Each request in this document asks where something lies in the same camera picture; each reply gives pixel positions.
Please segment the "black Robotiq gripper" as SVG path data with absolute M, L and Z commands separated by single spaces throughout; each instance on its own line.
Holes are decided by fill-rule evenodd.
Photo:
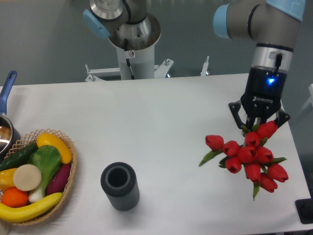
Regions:
M 286 78 L 287 75 L 279 71 L 250 69 L 245 92 L 241 99 L 228 104 L 239 129 L 243 130 L 243 126 L 245 126 L 239 115 L 241 106 L 246 112 L 248 127 L 252 127 L 257 118 L 262 124 L 265 123 L 275 113 L 274 122 L 278 128 L 289 121 L 290 115 L 280 109 Z

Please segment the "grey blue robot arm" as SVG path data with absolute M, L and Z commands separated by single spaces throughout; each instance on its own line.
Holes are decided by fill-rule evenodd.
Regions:
M 303 0 L 242 0 L 216 10 L 216 35 L 256 41 L 245 92 L 229 104 L 239 129 L 251 130 L 271 116 L 277 126 L 289 120 L 281 108 L 281 95 L 305 4 Z M 160 24 L 147 12 L 146 1 L 92 0 L 83 19 L 95 35 L 109 39 L 116 48 L 123 80 L 165 76 L 164 67 L 155 68 Z

